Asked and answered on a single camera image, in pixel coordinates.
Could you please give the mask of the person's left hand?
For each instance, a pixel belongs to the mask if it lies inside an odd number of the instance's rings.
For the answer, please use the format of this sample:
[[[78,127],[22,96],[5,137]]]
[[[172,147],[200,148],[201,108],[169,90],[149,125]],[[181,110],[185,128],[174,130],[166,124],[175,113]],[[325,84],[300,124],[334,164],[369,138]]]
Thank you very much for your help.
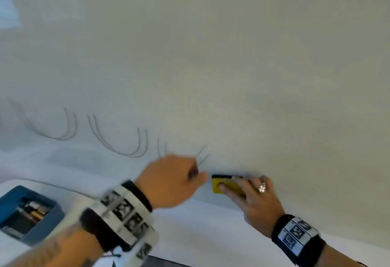
[[[153,210],[173,208],[195,194],[194,180],[188,180],[188,172],[194,166],[198,167],[194,157],[168,155],[151,162],[134,183]]]

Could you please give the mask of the person's left forearm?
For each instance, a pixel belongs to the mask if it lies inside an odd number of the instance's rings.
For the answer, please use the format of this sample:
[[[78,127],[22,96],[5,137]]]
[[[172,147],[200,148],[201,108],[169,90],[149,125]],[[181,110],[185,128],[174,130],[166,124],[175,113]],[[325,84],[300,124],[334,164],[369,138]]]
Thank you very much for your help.
[[[3,267],[93,267],[104,254],[95,235],[75,223]]]

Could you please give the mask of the yellow and black eraser block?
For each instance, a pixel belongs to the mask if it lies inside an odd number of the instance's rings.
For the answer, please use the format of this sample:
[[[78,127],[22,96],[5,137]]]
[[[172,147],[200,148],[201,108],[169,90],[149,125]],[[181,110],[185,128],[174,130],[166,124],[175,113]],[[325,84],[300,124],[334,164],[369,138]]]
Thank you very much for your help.
[[[223,184],[225,187],[229,188],[236,195],[241,197],[245,197],[244,191],[241,187],[232,179],[232,175],[224,175],[224,174],[213,174],[211,176],[212,182],[212,190],[215,194],[223,195],[223,191],[221,191],[220,185]]]

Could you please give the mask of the blue plastic box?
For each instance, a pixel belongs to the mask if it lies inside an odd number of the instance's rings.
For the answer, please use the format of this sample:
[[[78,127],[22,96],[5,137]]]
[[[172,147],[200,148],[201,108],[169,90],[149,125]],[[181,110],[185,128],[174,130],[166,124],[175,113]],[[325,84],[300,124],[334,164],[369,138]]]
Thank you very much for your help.
[[[16,207],[25,200],[37,201],[46,216],[38,223]],[[0,196],[0,233],[28,246],[34,246],[58,226],[65,217],[61,206],[45,195],[24,186],[16,186]]]

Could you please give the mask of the white whiteboard with pen marks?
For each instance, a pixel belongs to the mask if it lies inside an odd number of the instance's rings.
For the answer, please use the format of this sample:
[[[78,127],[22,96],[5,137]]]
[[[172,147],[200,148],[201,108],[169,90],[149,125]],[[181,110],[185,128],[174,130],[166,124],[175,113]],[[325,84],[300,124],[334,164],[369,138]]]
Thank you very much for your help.
[[[114,178],[267,175],[390,249],[390,0],[0,0],[0,148]]]

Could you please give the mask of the gold and black battery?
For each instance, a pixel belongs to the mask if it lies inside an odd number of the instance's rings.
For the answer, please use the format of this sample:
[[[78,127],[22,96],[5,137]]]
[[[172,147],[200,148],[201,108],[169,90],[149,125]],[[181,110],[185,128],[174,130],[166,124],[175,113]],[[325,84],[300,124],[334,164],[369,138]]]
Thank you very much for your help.
[[[32,217],[32,219],[35,221],[35,223],[40,222],[46,214],[42,213],[39,210],[36,210],[30,206],[25,208],[25,211]]]

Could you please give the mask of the black and silver battery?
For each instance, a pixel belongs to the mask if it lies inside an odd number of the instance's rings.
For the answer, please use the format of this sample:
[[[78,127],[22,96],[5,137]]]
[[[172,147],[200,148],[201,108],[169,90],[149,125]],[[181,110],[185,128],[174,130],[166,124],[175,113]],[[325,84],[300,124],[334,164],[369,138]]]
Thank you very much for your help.
[[[39,211],[41,211],[42,213],[44,213],[44,212],[41,210],[41,204],[40,204],[39,202],[33,201],[33,200],[25,200],[24,203],[19,204],[19,205],[16,207],[16,209],[17,209],[18,211],[26,212],[26,211],[25,211],[25,208],[28,207],[28,206],[30,206],[30,207],[32,207],[32,208],[34,208],[34,209],[36,209],[36,210],[39,210]]]

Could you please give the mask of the person's right hand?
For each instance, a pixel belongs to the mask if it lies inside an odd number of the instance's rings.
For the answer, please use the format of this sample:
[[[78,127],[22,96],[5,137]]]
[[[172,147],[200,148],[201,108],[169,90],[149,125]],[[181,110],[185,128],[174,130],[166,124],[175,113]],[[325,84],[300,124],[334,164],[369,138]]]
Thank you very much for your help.
[[[246,194],[246,199],[231,199],[243,212],[245,221],[267,238],[277,220],[285,215],[285,210],[278,199],[272,180],[262,175],[257,178],[232,178]]]

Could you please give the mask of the black wristband with printed markers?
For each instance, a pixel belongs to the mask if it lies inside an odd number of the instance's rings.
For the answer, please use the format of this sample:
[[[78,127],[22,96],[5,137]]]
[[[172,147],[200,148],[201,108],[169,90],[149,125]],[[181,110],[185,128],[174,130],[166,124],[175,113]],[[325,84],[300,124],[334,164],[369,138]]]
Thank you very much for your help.
[[[315,267],[326,245],[314,227],[290,214],[277,220],[271,240],[298,267]]]

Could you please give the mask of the person's right forearm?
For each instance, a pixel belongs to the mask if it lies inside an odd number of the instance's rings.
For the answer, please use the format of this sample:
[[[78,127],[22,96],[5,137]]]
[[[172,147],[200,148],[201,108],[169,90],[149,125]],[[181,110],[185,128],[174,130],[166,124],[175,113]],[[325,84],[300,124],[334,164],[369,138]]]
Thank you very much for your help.
[[[368,267],[361,262],[355,261],[329,245],[324,249],[314,267]]]

